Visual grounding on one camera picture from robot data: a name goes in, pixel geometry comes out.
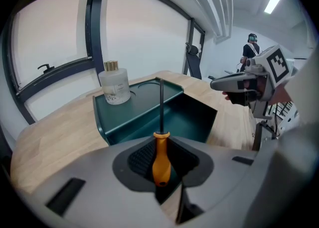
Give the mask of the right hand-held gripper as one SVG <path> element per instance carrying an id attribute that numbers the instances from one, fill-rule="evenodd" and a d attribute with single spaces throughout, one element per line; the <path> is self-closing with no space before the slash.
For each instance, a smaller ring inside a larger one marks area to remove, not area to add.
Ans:
<path id="1" fill-rule="evenodd" d="M 266 111 L 275 89 L 290 75 L 290 69 L 279 45 L 246 60 L 245 72 L 233 73 L 210 82 L 223 92 L 245 92 L 253 117 L 270 119 Z"/>

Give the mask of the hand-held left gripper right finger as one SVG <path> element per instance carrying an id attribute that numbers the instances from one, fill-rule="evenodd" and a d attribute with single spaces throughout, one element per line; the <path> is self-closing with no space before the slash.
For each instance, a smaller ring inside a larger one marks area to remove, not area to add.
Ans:
<path id="1" fill-rule="evenodd" d="M 183 172 L 176 221 L 169 228 L 263 228 L 281 211 L 275 191 L 276 140 L 259 151 L 174 137 L 168 154 Z"/>

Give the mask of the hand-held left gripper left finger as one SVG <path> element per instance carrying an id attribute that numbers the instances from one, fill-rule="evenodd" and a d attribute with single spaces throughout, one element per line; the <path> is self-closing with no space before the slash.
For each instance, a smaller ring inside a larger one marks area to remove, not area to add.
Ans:
<path id="1" fill-rule="evenodd" d="M 149 137 L 100 148 L 77 158 L 46 179 L 33 193 L 21 193 L 24 203 L 50 228 L 173 228 L 154 192 L 125 187 L 113 172 L 116 156 Z M 71 179 L 84 181 L 63 215 L 48 202 Z"/>

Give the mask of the dark green tray box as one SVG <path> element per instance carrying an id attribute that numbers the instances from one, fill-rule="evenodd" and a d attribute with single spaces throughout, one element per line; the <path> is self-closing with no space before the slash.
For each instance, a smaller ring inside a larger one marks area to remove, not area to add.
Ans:
<path id="1" fill-rule="evenodd" d="M 191 98 L 186 94 L 181 94 L 169 102 L 164 104 L 164 128 L 171 135 L 179 136 L 205 143 L 210 134 L 214 123 L 217 111 L 213 108 Z M 122 125 L 119 129 L 109 133 L 106 136 L 106 141 L 109 145 L 115 145 L 125 141 L 153 136 L 153 132 L 159 129 L 160 108 L 147 112 L 127 125 Z M 141 154 L 142 161 L 147 161 L 144 165 L 133 161 L 134 171 L 141 175 L 146 175 L 146 179 L 154 182 L 152 174 L 152 165 L 149 162 L 154 162 L 156 157 L 155 146 L 147 148 L 146 152 Z M 156 199 L 162 204 L 176 190 L 181 183 L 181 175 L 176 173 L 176 169 L 181 166 L 171 165 L 170 179 L 164 187 L 156 188 Z"/>

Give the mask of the orange handle screwdriver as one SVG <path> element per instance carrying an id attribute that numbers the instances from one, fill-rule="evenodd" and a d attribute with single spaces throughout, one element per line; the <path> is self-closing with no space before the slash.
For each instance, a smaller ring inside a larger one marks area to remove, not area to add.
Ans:
<path id="1" fill-rule="evenodd" d="M 164 100 L 163 100 L 163 79 L 160 79 L 160 109 L 159 109 L 159 132 L 154 133 L 156 140 L 156 157 L 152 165 L 152 174 L 155 185 L 165 187 L 170 180 L 171 163 L 167 155 L 167 139 L 169 132 L 164 131 Z"/>

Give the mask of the person's right forearm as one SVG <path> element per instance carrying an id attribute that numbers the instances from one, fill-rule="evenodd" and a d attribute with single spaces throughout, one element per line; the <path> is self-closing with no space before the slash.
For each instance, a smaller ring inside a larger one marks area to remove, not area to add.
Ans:
<path id="1" fill-rule="evenodd" d="M 274 94 L 268 103 L 270 106 L 278 103 L 287 103 L 292 101 L 291 97 L 285 89 L 286 84 L 287 82 L 284 82 L 275 88 Z"/>

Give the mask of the person's right hand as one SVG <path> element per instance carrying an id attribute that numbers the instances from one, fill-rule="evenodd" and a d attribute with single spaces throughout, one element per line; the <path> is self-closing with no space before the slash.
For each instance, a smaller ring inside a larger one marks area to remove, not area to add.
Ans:
<path id="1" fill-rule="evenodd" d="M 225 96 L 226 100 L 230 101 L 234 105 L 241 105 L 245 107 L 251 102 L 248 92 L 222 92 L 222 94 Z"/>

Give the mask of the black office chair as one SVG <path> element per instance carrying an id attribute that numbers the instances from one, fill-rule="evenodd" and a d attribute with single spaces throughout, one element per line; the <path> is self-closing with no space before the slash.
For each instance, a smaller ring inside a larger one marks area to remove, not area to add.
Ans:
<path id="1" fill-rule="evenodd" d="M 198 54 L 199 51 L 196 46 L 186 43 L 186 60 L 190 76 L 201 80 L 200 58 Z"/>

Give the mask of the person's white shirt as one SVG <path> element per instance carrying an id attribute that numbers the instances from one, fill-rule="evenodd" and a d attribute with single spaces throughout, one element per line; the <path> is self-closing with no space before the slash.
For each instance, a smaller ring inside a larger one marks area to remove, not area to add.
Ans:
<path id="1" fill-rule="evenodd" d="M 285 90 L 296 106 L 302 124 L 319 125 L 319 45 L 292 76 Z"/>

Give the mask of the glass bottle with gold cap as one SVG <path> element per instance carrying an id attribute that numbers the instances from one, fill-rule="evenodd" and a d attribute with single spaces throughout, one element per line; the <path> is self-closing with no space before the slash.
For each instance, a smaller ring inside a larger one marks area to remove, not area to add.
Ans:
<path id="1" fill-rule="evenodd" d="M 107 103 L 120 105 L 130 99 L 127 69 L 119 68 L 118 61 L 104 62 L 104 71 L 98 77 Z"/>

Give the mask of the black window frame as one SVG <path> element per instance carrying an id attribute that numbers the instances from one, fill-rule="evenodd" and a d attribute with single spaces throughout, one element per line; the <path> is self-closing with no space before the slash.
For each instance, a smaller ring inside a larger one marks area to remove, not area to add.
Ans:
<path id="1" fill-rule="evenodd" d="M 85 45 L 88 55 L 70 61 L 58 67 L 49 68 L 47 73 L 42 74 L 36 79 L 32 80 L 25 87 L 20 88 L 17 82 L 16 73 L 13 69 L 12 51 L 11 51 L 11 37 L 13 18 L 17 12 L 31 4 L 36 0 L 18 0 L 17 4 L 13 7 L 13 10 L 9 14 L 7 21 L 2 28 L 2 62 L 4 67 L 4 76 L 10 95 L 17 107 L 20 115 L 25 122 L 30 125 L 35 123 L 35 119 L 30 112 L 26 109 L 24 103 L 26 100 L 34 96 L 36 93 L 42 91 L 48 86 L 63 80 L 67 77 L 75 74 L 87 71 L 90 69 L 96 69 L 98 72 L 102 70 L 102 47 L 101 47 L 101 26 L 97 22 L 101 17 L 102 0 L 87 0 L 85 5 Z M 158 0 L 171 9 L 175 10 L 186 20 L 189 21 L 189 33 L 187 39 L 193 39 L 193 33 L 195 30 L 200 32 L 200 45 L 204 44 L 205 30 L 185 9 L 179 6 L 172 0 Z"/>

